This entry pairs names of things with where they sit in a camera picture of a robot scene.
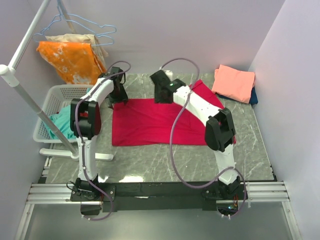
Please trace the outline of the magenta t-shirt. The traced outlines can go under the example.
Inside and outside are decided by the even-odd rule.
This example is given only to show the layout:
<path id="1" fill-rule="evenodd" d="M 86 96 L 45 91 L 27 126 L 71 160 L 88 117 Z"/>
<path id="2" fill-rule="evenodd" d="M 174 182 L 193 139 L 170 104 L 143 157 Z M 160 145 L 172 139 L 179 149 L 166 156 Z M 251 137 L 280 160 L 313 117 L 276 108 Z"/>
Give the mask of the magenta t-shirt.
<path id="1" fill-rule="evenodd" d="M 152 98 L 133 98 L 116 103 L 112 115 L 111 143 L 114 147 L 169 144 L 172 125 L 182 107 L 155 103 Z M 204 146 L 205 126 L 184 110 L 173 136 L 175 145 Z"/>

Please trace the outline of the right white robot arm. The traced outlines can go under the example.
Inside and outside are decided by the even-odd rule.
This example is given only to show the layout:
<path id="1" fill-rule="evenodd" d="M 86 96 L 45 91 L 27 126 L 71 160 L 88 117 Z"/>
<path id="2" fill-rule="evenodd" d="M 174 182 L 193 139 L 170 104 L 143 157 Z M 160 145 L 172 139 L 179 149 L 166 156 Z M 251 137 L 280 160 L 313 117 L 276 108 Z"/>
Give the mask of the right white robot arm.
<path id="1" fill-rule="evenodd" d="M 162 69 L 153 73 L 150 79 L 154 84 L 154 98 L 157 104 L 175 103 L 182 107 L 173 122 L 169 137 L 170 160 L 178 179 L 192 189 L 204 189 L 214 182 L 218 182 L 221 197 L 226 200 L 232 199 L 240 186 L 240 173 L 236 169 L 234 159 L 233 148 L 236 131 L 231 111 L 228 108 L 219 108 L 199 96 L 194 91 L 195 82 L 187 85 L 178 78 L 171 81 Z M 218 167 L 218 175 L 203 185 L 196 186 L 187 183 L 179 174 L 174 160 L 174 131 L 185 110 L 204 125 L 204 140 L 206 145 L 213 150 Z"/>

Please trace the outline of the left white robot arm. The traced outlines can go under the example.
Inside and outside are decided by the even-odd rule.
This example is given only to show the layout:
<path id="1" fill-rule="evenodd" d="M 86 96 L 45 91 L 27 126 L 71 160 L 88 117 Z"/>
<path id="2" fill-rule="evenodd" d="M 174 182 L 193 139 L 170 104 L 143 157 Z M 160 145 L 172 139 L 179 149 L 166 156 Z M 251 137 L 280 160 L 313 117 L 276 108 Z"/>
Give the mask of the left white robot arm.
<path id="1" fill-rule="evenodd" d="M 109 101 L 109 107 L 116 103 L 126 104 L 129 100 L 124 83 L 126 72 L 111 67 L 107 73 L 98 76 L 96 84 L 81 98 L 74 98 L 70 104 L 70 129 L 76 137 L 79 156 L 79 173 L 76 187 L 88 201 L 100 195 L 96 164 L 96 141 L 102 128 L 100 106 Z"/>

